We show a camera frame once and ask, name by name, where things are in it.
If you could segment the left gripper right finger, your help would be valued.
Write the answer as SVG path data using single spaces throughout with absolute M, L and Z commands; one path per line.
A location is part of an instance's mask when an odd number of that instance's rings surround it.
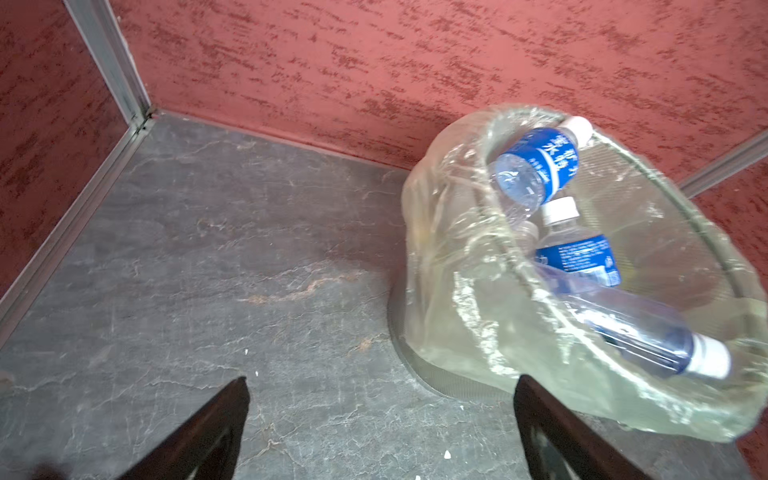
M 517 383 L 513 406 L 533 479 L 646 479 L 533 377 Z

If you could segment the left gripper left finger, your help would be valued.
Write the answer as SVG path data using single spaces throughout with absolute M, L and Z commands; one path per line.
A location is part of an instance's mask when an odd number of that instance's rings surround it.
M 249 403 L 246 378 L 232 380 L 121 477 L 231 479 Z

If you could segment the clear crushed bottle white cap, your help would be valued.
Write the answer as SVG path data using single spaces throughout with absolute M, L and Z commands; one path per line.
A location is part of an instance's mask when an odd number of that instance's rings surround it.
M 575 319 L 626 361 L 660 378 L 729 377 L 733 362 L 725 343 L 693 332 L 674 308 L 543 264 L 536 268 Z

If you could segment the crushed blue label bottle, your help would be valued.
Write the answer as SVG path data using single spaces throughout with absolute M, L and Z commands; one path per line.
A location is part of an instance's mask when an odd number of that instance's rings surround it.
M 536 262 L 587 277 L 605 287 L 621 284 L 618 263 L 608 238 L 581 223 L 573 197 L 545 203 L 541 217 L 545 233 L 533 251 Z

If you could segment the blue label bottle white cap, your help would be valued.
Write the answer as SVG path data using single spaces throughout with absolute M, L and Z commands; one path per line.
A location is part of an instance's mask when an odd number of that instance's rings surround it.
M 575 178 L 593 134 L 589 120 L 568 117 L 527 131 L 489 163 L 490 185 L 509 224 L 527 221 Z

